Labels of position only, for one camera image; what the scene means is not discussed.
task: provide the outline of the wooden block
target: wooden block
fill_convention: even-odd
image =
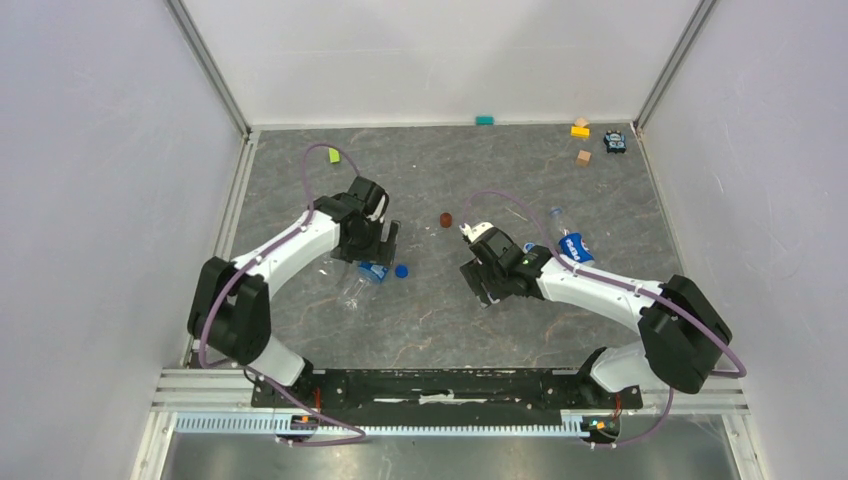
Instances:
[[[571,127],[571,136],[577,138],[589,138],[589,129],[584,127]]]
[[[592,158],[592,154],[587,152],[586,150],[580,150],[580,153],[577,154],[577,166],[579,167],[588,167],[589,159]]]

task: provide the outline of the yellow block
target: yellow block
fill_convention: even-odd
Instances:
[[[589,129],[583,127],[571,127],[571,136],[577,138],[589,138]]]

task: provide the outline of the concrete floor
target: concrete floor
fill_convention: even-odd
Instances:
[[[311,143],[329,142],[391,196],[388,218],[402,223],[396,262],[410,275],[390,277],[362,315],[345,316],[336,300],[342,265],[316,261],[272,300],[278,338],[317,368],[579,366],[595,348],[636,335],[569,305],[512,297],[481,309],[459,272],[472,254],[456,225],[469,195],[499,189],[542,220],[552,206],[565,207],[599,268],[655,280],[679,273],[629,126],[590,128],[588,140],[571,137],[568,125],[263,132],[233,254],[263,244],[302,213],[301,155]],[[627,153],[605,153],[610,128],[627,135]],[[593,155],[586,168],[575,165],[581,149]],[[348,166],[329,163],[326,150],[311,156],[308,172],[319,196],[346,191],[353,179]],[[442,212],[453,214],[453,228],[439,226]],[[519,244],[539,240],[526,214],[500,198],[475,200],[467,220],[490,221]]]

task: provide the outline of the clear plastic bottle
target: clear plastic bottle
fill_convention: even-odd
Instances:
[[[352,316],[364,314],[368,301],[376,294],[378,285],[385,281],[389,269],[381,265],[361,262],[345,282],[338,302]]]
[[[562,207],[554,207],[548,213],[551,235],[560,248],[560,252],[575,262],[587,267],[595,264],[595,257],[586,246],[583,235],[577,231],[574,221],[565,214]]]

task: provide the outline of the metal corner post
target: metal corner post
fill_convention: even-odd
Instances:
[[[191,47],[195,58],[197,58],[197,63],[200,64],[200,68],[203,69],[203,72],[206,74],[206,78],[209,79],[209,83],[212,85],[212,88],[215,89],[215,93],[224,104],[224,108],[226,108],[227,114],[230,116],[230,120],[232,120],[236,130],[238,130],[243,136],[247,137],[251,131],[250,124],[247,123],[247,120],[241,113],[232,92],[230,92],[229,87],[227,87],[227,83],[224,81],[221,71],[215,64],[215,60],[212,58],[212,54],[206,47],[203,37],[200,36],[200,32],[197,30],[197,26],[194,24],[191,15],[188,13],[188,9],[186,9],[183,0],[165,0],[165,4],[174,16],[177,26],[179,26],[180,30],[183,32],[186,43],[188,43],[189,47]]]
[[[707,23],[707,20],[718,1],[719,0],[701,0],[698,2],[698,6],[695,7],[695,12],[692,13],[692,17],[689,18],[689,23],[686,24],[686,28],[683,29],[683,33],[677,40],[674,50],[672,50],[671,55],[668,57],[665,66],[663,66],[663,69],[657,78],[656,83],[654,83],[654,87],[651,89],[651,93],[648,94],[645,104],[642,105],[642,109],[639,110],[639,114],[633,121],[633,126],[637,132],[641,132],[641,129],[645,127],[648,120],[651,118],[651,115],[653,115],[657,105],[665,94],[666,89],[674,79],[674,75],[677,73],[680,65],[686,58],[686,54],[689,53],[689,49],[692,47],[692,44],[695,43],[695,40],[698,38],[698,34]]]

